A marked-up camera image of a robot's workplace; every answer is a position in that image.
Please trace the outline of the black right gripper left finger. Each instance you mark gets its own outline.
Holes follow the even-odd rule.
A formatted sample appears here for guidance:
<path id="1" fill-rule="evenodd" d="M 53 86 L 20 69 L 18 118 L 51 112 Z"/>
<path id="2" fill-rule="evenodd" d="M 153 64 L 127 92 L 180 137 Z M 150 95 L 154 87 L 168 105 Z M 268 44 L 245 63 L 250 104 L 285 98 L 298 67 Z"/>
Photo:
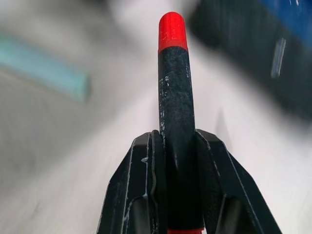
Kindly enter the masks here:
<path id="1" fill-rule="evenodd" d="M 167 186 L 162 137 L 134 139 L 109 181 L 97 234 L 167 234 Z"/>

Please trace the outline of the black pouch with silver zipper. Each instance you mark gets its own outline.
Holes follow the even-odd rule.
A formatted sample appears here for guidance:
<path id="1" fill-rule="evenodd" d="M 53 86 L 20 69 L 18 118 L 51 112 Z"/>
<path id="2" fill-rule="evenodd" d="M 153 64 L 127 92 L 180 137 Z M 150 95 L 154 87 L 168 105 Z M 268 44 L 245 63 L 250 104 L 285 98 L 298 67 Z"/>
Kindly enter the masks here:
<path id="1" fill-rule="evenodd" d="M 312 122 L 312 48 L 259 0 L 199 0 L 188 26 L 206 47 L 245 69 L 285 112 Z"/>

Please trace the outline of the blue object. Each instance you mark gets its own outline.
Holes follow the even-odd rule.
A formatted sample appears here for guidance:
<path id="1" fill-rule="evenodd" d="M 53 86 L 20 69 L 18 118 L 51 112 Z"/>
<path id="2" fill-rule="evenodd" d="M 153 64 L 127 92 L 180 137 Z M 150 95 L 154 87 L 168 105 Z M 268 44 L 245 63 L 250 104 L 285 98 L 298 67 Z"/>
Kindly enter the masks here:
<path id="1" fill-rule="evenodd" d="M 312 0 L 259 0 L 292 34 L 312 48 Z"/>

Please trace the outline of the black marker with red cap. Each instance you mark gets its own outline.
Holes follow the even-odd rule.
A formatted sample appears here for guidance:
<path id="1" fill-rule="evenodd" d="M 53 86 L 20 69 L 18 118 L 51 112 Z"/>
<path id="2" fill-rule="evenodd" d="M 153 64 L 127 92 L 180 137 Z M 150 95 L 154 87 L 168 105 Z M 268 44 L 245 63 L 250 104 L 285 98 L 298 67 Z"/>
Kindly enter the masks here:
<path id="1" fill-rule="evenodd" d="M 158 31 L 159 128 L 165 155 L 168 234 L 202 234 L 195 115 L 185 22 L 164 14 Z"/>

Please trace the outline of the teal rectangular block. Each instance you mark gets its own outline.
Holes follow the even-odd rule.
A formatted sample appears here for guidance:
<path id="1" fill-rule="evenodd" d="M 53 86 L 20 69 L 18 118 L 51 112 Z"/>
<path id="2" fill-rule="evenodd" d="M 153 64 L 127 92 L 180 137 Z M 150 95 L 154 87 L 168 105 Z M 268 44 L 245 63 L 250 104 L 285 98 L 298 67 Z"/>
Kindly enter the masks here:
<path id="1" fill-rule="evenodd" d="M 90 94 L 88 74 L 20 40 L 0 34 L 0 68 L 79 101 Z"/>

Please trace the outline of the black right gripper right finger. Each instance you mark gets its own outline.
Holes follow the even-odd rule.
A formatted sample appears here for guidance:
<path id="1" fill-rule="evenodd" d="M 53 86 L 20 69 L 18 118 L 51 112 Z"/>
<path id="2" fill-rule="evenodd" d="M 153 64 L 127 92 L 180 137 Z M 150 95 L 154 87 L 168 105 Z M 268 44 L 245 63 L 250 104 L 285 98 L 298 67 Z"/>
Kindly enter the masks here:
<path id="1" fill-rule="evenodd" d="M 223 141 L 198 129 L 196 154 L 207 234 L 282 234 L 254 179 Z"/>

